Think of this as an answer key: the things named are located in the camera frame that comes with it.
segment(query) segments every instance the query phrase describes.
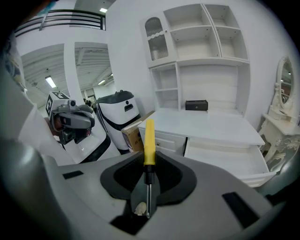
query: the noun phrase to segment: cardboard box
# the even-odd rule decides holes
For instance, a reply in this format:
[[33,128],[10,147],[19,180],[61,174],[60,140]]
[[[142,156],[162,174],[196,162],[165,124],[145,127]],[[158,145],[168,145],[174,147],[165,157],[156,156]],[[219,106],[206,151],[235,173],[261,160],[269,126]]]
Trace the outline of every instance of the cardboard box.
[[137,126],[153,113],[154,111],[151,111],[121,130],[130,152],[144,151],[144,144]]

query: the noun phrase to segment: ceiling light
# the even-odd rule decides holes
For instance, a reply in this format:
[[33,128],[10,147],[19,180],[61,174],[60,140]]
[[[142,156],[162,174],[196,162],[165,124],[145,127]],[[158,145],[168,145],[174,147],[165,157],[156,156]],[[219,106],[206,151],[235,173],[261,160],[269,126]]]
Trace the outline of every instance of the ceiling light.
[[102,84],[102,83],[104,83],[104,82],[105,82],[105,80],[102,80],[101,82],[98,83],[98,85],[100,85],[100,84]]
[[45,77],[45,80],[47,81],[47,83],[49,83],[49,85],[50,85],[52,88],[56,88],[56,85],[55,85],[55,83],[53,82],[51,76]]

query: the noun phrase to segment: ornate mirror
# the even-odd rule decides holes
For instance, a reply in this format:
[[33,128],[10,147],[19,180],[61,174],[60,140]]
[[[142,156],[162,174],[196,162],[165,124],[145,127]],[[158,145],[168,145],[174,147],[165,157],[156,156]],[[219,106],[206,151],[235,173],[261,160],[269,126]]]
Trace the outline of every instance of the ornate mirror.
[[280,104],[283,108],[285,105],[288,106],[289,99],[291,99],[293,95],[293,81],[294,74],[292,63],[288,57],[283,58],[278,66],[277,71],[277,83],[279,83],[280,89]]

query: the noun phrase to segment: open drawer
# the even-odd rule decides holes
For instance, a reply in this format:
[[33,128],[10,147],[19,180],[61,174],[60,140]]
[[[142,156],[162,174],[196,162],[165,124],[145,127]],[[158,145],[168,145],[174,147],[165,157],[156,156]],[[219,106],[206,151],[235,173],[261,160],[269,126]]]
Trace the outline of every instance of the open drawer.
[[269,172],[257,146],[220,147],[188,138],[184,156],[223,168],[252,188],[261,186],[276,174]]

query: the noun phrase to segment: screwdriver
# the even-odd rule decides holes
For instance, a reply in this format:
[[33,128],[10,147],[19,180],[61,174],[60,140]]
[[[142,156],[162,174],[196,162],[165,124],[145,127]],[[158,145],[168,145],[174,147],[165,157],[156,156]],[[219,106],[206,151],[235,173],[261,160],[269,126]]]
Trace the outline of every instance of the screwdriver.
[[148,119],[146,121],[145,146],[144,146],[144,182],[147,184],[147,202],[146,215],[147,218],[151,216],[151,195],[152,184],[155,179],[155,135],[154,135],[154,120]]

